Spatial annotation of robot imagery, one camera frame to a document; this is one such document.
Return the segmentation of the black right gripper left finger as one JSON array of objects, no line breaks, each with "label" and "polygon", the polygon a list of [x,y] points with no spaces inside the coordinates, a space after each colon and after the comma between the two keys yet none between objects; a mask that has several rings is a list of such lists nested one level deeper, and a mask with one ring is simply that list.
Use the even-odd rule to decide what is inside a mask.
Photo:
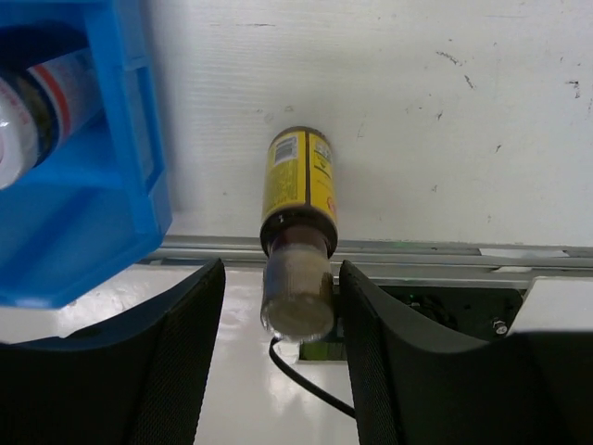
[{"label": "black right gripper left finger", "polygon": [[225,270],[67,337],[1,347],[5,444],[191,444],[221,318]]}]

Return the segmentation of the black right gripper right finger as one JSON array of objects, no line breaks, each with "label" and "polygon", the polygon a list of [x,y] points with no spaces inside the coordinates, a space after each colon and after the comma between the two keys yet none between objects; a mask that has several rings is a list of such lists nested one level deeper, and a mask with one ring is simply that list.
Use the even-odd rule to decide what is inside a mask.
[{"label": "black right gripper right finger", "polygon": [[344,261],[339,292],[362,444],[588,444],[592,336],[487,342],[394,299]]}]

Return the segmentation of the yellow label sauce bottle front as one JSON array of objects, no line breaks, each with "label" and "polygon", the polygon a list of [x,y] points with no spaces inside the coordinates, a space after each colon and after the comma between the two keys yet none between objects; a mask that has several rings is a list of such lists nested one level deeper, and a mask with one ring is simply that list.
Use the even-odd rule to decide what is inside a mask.
[{"label": "yellow label sauce bottle front", "polygon": [[333,151],[321,132],[297,126],[272,140],[259,239],[267,257],[264,328],[295,343],[328,335],[335,323],[330,259],[338,230]]}]

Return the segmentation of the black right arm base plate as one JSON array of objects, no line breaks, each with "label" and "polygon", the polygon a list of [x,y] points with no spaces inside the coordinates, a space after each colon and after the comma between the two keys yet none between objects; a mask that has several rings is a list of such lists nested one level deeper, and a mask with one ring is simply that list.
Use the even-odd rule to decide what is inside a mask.
[{"label": "black right arm base plate", "polygon": [[[524,289],[382,286],[392,298],[452,330],[485,341],[503,337],[523,305]],[[336,323],[329,335],[299,347],[301,362],[344,362],[347,351],[339,287],[334,287]]]}]

